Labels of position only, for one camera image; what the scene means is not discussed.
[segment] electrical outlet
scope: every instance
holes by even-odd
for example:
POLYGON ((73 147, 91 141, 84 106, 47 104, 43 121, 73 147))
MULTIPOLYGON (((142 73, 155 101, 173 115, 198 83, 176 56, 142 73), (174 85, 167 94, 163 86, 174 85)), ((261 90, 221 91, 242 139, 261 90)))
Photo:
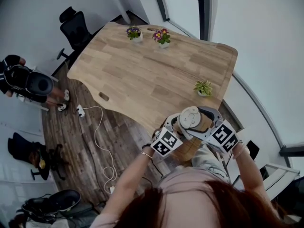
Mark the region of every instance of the electrical outlet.
POLYGON ((112 194, 114 192, 115 186, 110 187, 110 193, 112 194))
POLYGON ((85 111, 83 110, 82 106, 79 105, 77 107, 77 111, 78 111, 78 114, 80 115, 80 117, 84 117, 85 116, 85 111))

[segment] bag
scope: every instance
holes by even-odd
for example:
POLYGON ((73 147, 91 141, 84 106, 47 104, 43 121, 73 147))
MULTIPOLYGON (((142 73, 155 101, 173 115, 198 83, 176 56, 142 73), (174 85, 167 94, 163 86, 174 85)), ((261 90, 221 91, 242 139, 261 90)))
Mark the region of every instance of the bag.
POLYGON ((50 195, 49 198, 43 197, 29 199, 24 202, 21 208, 33 221, 48 224, 53 224, 56 221, 58 212, 70 210, 81 199, 80 193, 75 190, 63 190, 50 195))

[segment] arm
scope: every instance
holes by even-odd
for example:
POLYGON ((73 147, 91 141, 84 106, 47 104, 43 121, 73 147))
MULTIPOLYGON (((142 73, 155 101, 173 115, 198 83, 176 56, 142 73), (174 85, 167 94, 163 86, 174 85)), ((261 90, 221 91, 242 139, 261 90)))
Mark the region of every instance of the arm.
MULTIPOLYGON (((6 66, 10 67, 16 64, 24 66, 26 61, 16 55, 8 55, 3 61, 0 62, 0 69, 4 70, 6 66)), ((8 97, 13 96, 13 90, 11 86, 9 86, 5 80, 0 81, 0 90, 8 97)))
MULTIPOLYGON (((145 147, 143 152, 152 156, 154 150, 145 147)), ((143 177, 148 163, 151 159, 143 154, 139 154, 129 167, 123 172, 102 213, 109 213, 121 216, 125 208, 132 202, 137 186, 143 177)))
MULTIPOLYGON (((235 148, 233 148, 233 155, 237 155, 243 148, 243 144, 238 143, 235 148)), ((240 171, 241 179, 244 183, 245 190, 253 191, 263 198, 265 198, 269 203, 269 197, 265 191, 263 178, 255 162, 252 160, 250 155, 244 150, 237 158, 237 166, 240 171)))

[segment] white device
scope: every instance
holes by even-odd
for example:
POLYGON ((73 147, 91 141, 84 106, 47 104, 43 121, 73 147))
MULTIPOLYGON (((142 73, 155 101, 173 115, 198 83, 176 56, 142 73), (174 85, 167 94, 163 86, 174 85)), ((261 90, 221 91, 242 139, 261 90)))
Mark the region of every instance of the white device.
POLYGON ((115 186, 111 186, 110 187, 110 193, 112 194, 114 192, 114 190, 115 190, 115 186))
POLYGON ((162 129, 152 139, 151 147, 165 157, 180 147, 183 141, 191 140, 193 137, 201 139, 202 142, 221 153, 229 152, 240 142, 231 124, 223 120, 218 110, 191 106, 165 120, 162 129), (213 127, 202 132, 200 128, 204 116, 212 120, 213 127))
POLYGON ((84 111, 84 109, 82 108, 81 105, 78 105, 77 111, 78 111, 78 114, 79 114, 80 117, 84 117, 85 116, 85 111, 84 111))

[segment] white flower pot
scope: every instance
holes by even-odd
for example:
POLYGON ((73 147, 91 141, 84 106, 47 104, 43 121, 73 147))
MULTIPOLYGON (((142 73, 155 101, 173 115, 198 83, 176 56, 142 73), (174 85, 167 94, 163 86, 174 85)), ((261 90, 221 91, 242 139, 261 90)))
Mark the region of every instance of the white flower pot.
POLYGON ((206 94, 203 94, 200 91, 198 91, 198 95, 201 96, 201 97, 206 97, 207 96, 206 94))
POLYGON ((165 42, 163 44, 159 43, 159 44, 160 44, 160 48, 167 48, 170 45, 170 43, 168 42, 165 42))
POLYGON ((141 35, 138 38, 133 38, 132 41, 134 43, 142 42, 143 41, 143 32, 141 31, 141 35))

